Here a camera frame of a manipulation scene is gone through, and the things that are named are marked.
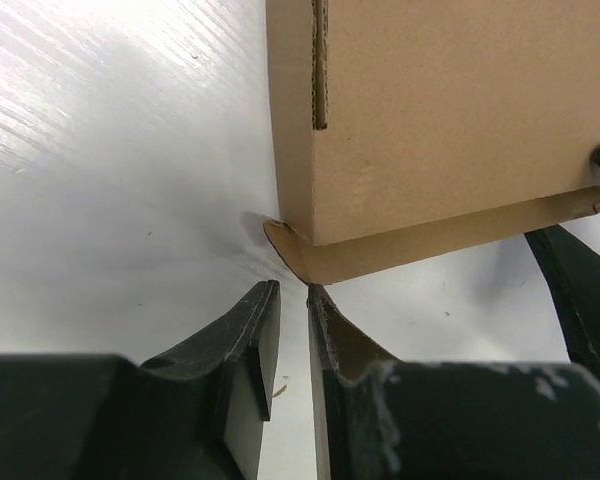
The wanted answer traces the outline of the brown cardboard box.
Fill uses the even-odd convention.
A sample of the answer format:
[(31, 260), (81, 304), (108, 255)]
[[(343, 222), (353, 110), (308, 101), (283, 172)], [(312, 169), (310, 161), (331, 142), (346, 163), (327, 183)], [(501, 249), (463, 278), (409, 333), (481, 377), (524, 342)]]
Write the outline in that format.
[(280, 206), (333, 284), (600, 213), (600, 1), (269, 1)]

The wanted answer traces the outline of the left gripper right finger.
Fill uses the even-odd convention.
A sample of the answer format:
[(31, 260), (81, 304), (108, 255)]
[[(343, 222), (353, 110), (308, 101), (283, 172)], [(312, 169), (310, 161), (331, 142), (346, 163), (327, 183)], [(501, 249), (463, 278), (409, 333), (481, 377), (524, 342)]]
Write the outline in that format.
[(406, 362), (308, 289), (322, 479), (600, 479), (600, 382), (576, 364)]

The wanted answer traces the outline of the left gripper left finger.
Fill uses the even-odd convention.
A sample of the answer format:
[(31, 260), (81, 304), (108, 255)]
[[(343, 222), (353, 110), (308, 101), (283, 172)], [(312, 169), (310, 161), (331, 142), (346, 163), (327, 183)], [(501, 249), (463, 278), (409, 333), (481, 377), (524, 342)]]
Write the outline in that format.
[(0, 479), (254, 479), (271, 417), (281, 298), (256, 283), (141, 364), (0, 354)]

